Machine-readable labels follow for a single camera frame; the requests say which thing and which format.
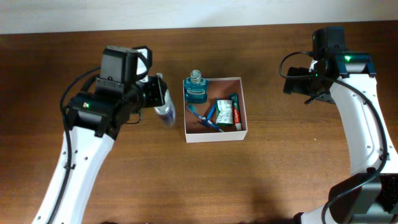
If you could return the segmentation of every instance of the bottle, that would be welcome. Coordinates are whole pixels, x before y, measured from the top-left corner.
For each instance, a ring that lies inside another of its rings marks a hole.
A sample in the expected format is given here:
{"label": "bottle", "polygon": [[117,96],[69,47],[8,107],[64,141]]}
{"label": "bottle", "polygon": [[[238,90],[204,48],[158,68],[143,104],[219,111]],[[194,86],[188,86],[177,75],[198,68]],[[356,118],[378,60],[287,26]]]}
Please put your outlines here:
{"label": "bottle", "polygon": [[209,81],[201,77],[199,70],[191,72],[191,77],[184,80],[185,101],[188,103],[206,103]]}
{"label": "bottle", "polygon": [[[158,76],[161,78],[163,77],[163,74],[158,73]],[[175,107],[172,101],[172,98],[170,97],[169,90],[166,90],[165,96],[164,96],[164,105],[163,106],[156,106],[154,107],[155,112],[159,115],[159,117],[162,119],[162,121],[167,125],[167,126],[173,126],[175,123]]]}

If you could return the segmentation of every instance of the white wall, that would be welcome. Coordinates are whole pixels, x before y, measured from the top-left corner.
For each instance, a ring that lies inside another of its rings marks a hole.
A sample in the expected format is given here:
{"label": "white wall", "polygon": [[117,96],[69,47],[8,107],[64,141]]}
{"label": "white wall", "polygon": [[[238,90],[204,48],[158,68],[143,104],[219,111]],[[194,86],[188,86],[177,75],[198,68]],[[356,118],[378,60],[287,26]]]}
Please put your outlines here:
{"label": "white wall", "polygon": [[1,0],[0,33],[398,19],[398,0]]}

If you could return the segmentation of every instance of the open box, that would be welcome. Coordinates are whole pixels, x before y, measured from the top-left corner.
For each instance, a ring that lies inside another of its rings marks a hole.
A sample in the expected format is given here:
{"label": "open box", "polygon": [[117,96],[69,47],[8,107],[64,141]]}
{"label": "open box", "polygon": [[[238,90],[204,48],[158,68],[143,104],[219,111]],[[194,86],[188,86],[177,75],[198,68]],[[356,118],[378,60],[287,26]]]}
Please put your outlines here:
{"label": "open box", "polygon": [[[228,100],[229,94],[237,93],[239,97],[239,109],[241,112],[242,131],[237,131],[235,125],[220,126],[224,132],[219,133],[214,128],[207,128],[201,125],[199,123],[200,119],[191,114],[185,108],[188,103],[185,102],[185,94],[183,93],[184,127],[187,143],[243,140],[248,132],[248,123],[246,121],[246,109],[244,106],[241,78],[208,78],[207,80],[209,80],[207,102],[194,104],[197,109],[197,113],[202,116],[207,116],[211,106],[214,105],[216,98],[219,98],[220,100]],[[216,123],[216,112],[214,112],[210,120],[214,124]]]}

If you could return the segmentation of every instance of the blue object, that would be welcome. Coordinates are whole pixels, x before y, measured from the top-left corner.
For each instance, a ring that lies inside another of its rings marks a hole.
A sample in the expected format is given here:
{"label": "blue object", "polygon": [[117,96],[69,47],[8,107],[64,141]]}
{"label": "blue object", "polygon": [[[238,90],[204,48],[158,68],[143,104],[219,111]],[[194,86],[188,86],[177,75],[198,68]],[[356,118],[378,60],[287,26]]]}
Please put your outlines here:
{"label": "blue object", "polygon": [[198,70],[191,72],[191,77],[184,80],[185,101],[188,103],[206,103],[209,81],[201,77]]}
{"label": "blue object", "polygon": [[208,115],[206,117],[206,120],[205,121],[200,121],[200,124],[206,126],[207,128],[210,128],[210,125],[209,125],[209,123],[207,121],[213,116],[213,113],[216,110],[216,103],[214,103],[213,106],[211,107],[211,109],[210,109],[210,111],[209,111],[209,113],[208,113]]}
{"label": "blue object", "polygon": [[[186,109],[189,112],[191,112],[191,114],[195,115],[197,118],[199,118],[201,120],[206,120],[206,118],[204,116],[197,114],[197,108],[195,106],[187,105]],[[218,132],[224,132],[219,127],[217,127],[217,125],[213,124],[211,121],[207,120],[207,123],[210,124],[210,126],[213,127],[214,129],[216,129]]]}

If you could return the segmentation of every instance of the blue-green bottle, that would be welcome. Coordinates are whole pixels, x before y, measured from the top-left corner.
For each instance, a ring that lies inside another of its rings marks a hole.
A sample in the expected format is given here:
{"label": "blue-green bottle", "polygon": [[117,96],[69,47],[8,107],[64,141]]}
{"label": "blue-green bottle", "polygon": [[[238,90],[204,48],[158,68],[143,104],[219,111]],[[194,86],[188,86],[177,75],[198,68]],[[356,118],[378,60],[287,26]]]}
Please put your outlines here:
{"label": "blue-green bottle", "polygon": [[201,77],[199,70],[191,72],[184,80],[185,101],[188,103],[206,103],[209,81]]}

